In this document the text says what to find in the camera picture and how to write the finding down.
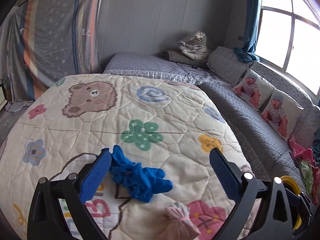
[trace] teal curtain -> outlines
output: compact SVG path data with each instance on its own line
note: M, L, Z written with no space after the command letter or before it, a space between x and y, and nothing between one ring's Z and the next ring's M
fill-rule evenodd
M261 0L247 0L247 17L244 31L244 47L235 48L234 52L242 63L259 61L254 53L257 46L258 26L261 10Z

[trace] window pane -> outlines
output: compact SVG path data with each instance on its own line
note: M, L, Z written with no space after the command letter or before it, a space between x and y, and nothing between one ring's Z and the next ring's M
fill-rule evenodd
M263 10L256 55L283 67L291 33L291 16Z
M298 14L314 23L318 23L308 5L303 0L292 0L293 12Z
M309 88L315 95L320 86L320 63L316 56L320 52L320 31L296 20L293 49L287 72Z
M292 12L291 0L262 0L262 6L268 6Z

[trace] yellow ring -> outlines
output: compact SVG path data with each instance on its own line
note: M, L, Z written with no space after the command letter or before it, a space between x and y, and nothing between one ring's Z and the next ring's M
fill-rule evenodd
M291 178L289 176L282 176L281 180L282 180L283 184L288 184L293 189L293 191L294 191L293 193L295 193L296 195L301 194L301 190L293 178ZM294 225L293 230L298 229L301 226L301 223L302 223L302 220L301 220L300 215L298 214L298 218L297 218L296 224Z

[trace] pink flower print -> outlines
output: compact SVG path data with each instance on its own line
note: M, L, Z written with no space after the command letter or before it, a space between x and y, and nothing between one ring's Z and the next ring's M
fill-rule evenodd
M193 201L187 207L190 208L191 221L201 232L200 240L211 240L227 219L223 208L209 208L202 200Z
M44 105L36 106L35 109L32 109L29 111L29 118L34 119L38 114L43 114L47 109L44 107Z

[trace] baby photo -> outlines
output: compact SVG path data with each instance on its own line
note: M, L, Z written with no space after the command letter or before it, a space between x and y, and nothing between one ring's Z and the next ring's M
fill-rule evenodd
M234 91L238 96L249 97L249 102L253 105L255 109L259 108L260 99L259 87L256 84L257 78L258 75L255 72L250 71L246 74L242 81L234 88Z
M269 101L268 106L262 113L262 117L268 122L282 137L287 137L288 119L282 108L283 94L275 91Z

